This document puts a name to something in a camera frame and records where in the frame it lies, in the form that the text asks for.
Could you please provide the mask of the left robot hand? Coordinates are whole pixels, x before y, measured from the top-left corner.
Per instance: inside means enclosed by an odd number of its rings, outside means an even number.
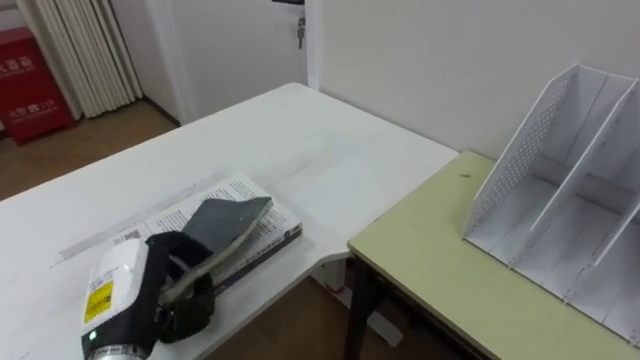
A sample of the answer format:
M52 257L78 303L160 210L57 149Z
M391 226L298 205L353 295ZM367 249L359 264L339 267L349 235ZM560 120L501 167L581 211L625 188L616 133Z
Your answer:
M179 231L126 240L108 250L92 269L85 293L83 356L146 359L156 343L176 343L204 330L215 312L209 274L188 284L176 300L161 295L212 255Z

